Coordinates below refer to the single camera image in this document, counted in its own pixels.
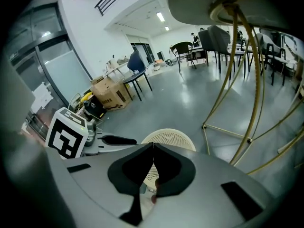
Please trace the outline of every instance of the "blue chair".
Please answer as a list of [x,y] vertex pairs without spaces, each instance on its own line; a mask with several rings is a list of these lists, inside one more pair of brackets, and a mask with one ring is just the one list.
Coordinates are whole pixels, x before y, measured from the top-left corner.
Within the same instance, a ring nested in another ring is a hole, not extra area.
[[125,80],[123,81],[123,85],[124,85],[125,89],[127,90],[129,97],[131,98],[131,100],[133,100],[132,97],[131,97],[131,95],[130,95],[130,93],[129,93],[129,91],[128,91],[128,89],[127,89],[127,87],[126,87],[126,85],[125,85],[125,84],[127,84],[127,83],[132,82],[133,85],[134,85],[134,88],[135,88],[135,90],[136,90],[136,92],[137,92],[138,98],[140,99],[140,101],[142,101],[142,99],[141,99],[141,97],[140,97],[140,95],[139,95],[139,93],[138,93],[138,90],[137,90],[137,88],[136,88],[136,86],[135,86],[135,84],[134,84],[134,81],[137,83],[137,86],[139,87],[139,89],[140,89],[141,92],[142,92],[142,89],[140,88],[140,86],[139,86],[139,84],[138,84],[138,82],[137,82],[136,80],[137,80],[140,76],[144,75],[145,78],[146,78],[146,80],[147,80],[147,83],[148,83],[148,85],[149,85],[149,87],[150,87],[150,89],[151,89],[151,91],[152,91],[152,88],[151,88],[151,85],[150,85],[150,83],[149,83],[149,81],[148,81],[148,79],[147,79],[147,75],[145,74],[145,72],[146,72],[146,67],[145,67],[145,65],[143,64],[143,61],[142,61],[142,59],[140,58],[139,52],[138,52],[138,51],[135,51],[135,52],[133,52],[133,53],[131,54],[130,60],[129,60],[129,62],[128,62],[128,68],[129,68],[130,70],[133,71],[134,75],[132,75],[130,78],[125,79]]

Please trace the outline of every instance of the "ceiling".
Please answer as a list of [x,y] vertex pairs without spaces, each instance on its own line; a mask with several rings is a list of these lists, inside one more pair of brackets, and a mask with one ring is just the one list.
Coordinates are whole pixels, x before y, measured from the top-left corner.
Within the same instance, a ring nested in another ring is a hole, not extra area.
[[[161,12],[165,21],[161,22],[156,13]],[[138,29],[150,36],[157,36],[166,32],[165,26],[169,29],[178,29],[186,24],[177,21],[171,15],[166,0],[152,0],[141,5],[126,15],[116,24]]]

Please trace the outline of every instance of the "concrete floor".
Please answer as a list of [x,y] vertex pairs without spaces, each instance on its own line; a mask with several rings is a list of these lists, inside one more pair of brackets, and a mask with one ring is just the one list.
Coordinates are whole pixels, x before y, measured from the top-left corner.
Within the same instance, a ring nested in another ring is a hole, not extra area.
[[[138,143],[153,131],[173,128],[188,135],[197,151],[206,153],[201,125],[219,94],[227,68],[225,62],[222,62],[221,74],[215,63],[209,63],[209,67],[206,64],[198,64],[195,70],[183,62],[181,68],[182,75],[178,73],[178,66],[174,65],[171,71],[150,77],[152,92],[146,81],[141,80],[139,83],[143,91],[142,102],[136,96],[125,109],[108,112],[99,127],[105,132],[134,138]],[[255,136],[265,132],[284,116],[295,95],[290,79],[286,78],[285,86],[282,86],[282,77],[279,74],[275,75],[275,84],[271,86],[270,73],[268,67],[264,108]],[[245,79],[244,70],[240,72],[229,94],[207,123],[245,134],[251,117],[254,94],[255,70],[252,64],[251,72],[246,71]],[[237,168],[248,172],[276,156],[277,149],[294,138],[303,121],[304,105],[301,105],[278,128],[256,140]],[[210,154],[229,162],[241,139],[210,128],[206,131]],[[300,145],[303,146],[303,141],[297,143],[278,161],[251,176],[274,196],[283,194],[292,187],[296,178],[299,168],[294,169],[294,166],[303,161],[304,150]]]

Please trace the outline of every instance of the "white plastic chair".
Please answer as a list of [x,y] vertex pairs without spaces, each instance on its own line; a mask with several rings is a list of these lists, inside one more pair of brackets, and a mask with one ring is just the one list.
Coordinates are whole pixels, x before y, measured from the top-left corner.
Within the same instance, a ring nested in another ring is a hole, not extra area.
[[[151,134],[149,134],[142,143],[164,143],[169,144],[181,148],[185,148],[188,150],[196,151],[195,146],[191,139],[181,131],[171,129],[171,128],[164,128],[157,130]],[[143,181],[149,188],[156,190],[155,180],[158,179],[158,172],[153,164],[151,167],[146,179]]]

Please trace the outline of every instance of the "white wall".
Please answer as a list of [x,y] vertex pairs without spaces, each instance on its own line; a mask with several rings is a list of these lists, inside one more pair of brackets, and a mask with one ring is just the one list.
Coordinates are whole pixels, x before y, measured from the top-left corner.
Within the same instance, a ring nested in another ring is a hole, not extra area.
[[161,35],[152,37],[152,44],[155,52],[162,51],[165,59],[170,59],[169,48],[171,45],[183,41],[193,42],[193,36],[191,33],[197,34],[197,30],[194,25],[188,25],[179,29],[169,30]]
[[132,46],[121,30],[104,30],[105,20],[94,0],[59,0],[59,10],[69,38],[93,78],[105,73],[107,61],[129,55]]

